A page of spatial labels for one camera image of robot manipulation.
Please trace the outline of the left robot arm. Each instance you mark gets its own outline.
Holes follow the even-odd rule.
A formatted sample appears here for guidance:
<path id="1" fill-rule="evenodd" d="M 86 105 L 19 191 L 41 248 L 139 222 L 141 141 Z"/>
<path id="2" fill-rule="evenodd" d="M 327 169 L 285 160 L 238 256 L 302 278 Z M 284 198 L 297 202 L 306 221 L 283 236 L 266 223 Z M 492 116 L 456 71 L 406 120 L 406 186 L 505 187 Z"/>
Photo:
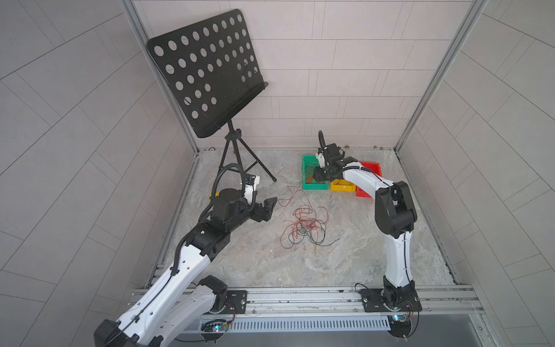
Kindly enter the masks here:
<path id="1" fill-rule="evenodd" d="M 95 330 L 96 346 L 168 346 L 207 312 L 220 312 L 228 286 L 214 276 L 181 296 L 229 244 L 231 233 L 248 220 L 269 221 L 277 198 L 257 202 L 260 177 L 238 163 L 224 166 L 212 185 L 210 201 L 195 227 L 178 243 L 171 267 L 117 320 Z"/>

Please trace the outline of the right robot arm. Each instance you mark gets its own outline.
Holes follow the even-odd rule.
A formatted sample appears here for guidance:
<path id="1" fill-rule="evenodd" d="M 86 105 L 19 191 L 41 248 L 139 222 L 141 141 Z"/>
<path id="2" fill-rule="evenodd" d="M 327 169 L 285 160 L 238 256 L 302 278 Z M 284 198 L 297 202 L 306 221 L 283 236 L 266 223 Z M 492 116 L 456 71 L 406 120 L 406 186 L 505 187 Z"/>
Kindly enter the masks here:
<path id="1" fill-rule="evenodd" d="M 418 216 L 408 184 L 385 179 L 355 158 L 347 157 L 341 147 L 325 142 L 322 131 L 318 131 L 318 139 L 319 166 L 314 169 L 313 178 L 318 182 L 345 179 L 374 200 L 374 220 L 385 237 L 386 271 L 382 293 L 385 308 L 420 311 L 410 270 L 410 240 Z"/>

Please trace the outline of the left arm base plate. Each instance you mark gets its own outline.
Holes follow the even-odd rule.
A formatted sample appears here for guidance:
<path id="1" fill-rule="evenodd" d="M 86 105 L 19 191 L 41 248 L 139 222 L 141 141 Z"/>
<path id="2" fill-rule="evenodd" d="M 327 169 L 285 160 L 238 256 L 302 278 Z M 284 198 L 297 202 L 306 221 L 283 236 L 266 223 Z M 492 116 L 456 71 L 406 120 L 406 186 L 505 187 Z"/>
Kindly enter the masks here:
<path id="1" fill-rule="evenodd" d="M 219 310 L 211 310 L 211 315 L 232 315 L 233 313 L 244 314 L 246 312 L 248 291 L 231 290 L 227 291 L 223 306 Z"/>

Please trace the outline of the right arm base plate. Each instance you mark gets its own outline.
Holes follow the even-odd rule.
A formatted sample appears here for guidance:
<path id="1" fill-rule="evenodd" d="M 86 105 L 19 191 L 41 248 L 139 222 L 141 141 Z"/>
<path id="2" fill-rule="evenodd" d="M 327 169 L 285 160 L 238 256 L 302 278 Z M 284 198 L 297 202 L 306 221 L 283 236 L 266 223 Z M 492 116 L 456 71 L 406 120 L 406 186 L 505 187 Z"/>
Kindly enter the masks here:
<path id="1" fill-rule="evenodd" d="M 406 297 L 395 298 L 393 295 L 386 294 L 384 289 L 357 289 L 361 296 L 364 312 L 420 312 L 422 305 L 415 292 L 409 293 Z"/>

